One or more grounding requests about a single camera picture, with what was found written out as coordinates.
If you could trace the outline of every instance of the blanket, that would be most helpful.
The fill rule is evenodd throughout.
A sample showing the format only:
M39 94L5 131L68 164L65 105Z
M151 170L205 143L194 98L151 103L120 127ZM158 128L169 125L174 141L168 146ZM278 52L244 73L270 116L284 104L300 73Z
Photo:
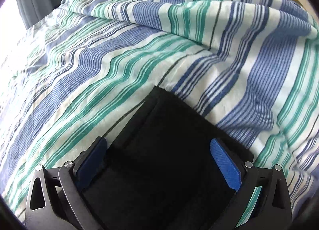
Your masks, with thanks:
M1 66L0 193L24 221L36 165L59 167L97 136L111 145L159 86L255 166L280 164L295 215L318 187L318 43L290 0L62 0Z

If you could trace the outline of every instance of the striped bedsheet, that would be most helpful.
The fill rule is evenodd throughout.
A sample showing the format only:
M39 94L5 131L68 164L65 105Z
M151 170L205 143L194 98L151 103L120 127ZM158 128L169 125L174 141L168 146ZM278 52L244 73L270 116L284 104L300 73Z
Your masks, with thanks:
M318 187L318 43L290 0L62 0L1 66L0 193L24 221L35 166L111 144L158 85L280 164L295 215Z

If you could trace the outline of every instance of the silver bolt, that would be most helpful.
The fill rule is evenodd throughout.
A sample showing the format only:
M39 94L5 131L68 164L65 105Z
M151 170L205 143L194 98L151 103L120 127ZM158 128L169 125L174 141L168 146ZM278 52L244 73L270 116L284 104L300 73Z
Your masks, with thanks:
M65 168L70 168L72 165L73 165L73 162L68 161L68 162L66 162L66 163L64 164L64 167L65 167Z
M251 162L245 162L245 166L247 168L251 168L253 166L253 164Z
M279 164L276 164L276 165L275 165L275 169L276 169L277 171L281 171L281 166L280 166Z
M39 164L36 166L35 170L38 172L38 171L42 170L42 167L43 167L43 165Z

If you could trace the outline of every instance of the black cloth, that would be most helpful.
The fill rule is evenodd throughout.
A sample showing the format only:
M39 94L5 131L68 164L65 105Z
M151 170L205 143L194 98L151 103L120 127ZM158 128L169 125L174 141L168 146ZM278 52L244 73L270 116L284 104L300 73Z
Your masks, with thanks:
M210 154L213 138L252 160L222 130L155 87L83 191L88 207L109 230L209 229L235 194Z

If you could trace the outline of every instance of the striped fabric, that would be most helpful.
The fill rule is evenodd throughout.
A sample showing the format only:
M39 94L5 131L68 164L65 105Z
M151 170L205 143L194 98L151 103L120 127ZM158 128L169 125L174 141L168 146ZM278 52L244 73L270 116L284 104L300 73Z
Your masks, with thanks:
M2 65L0 191L23 221L35 166L111 144L158 85L282 165L295 215L318 187L318 43L289 0L63 0Z

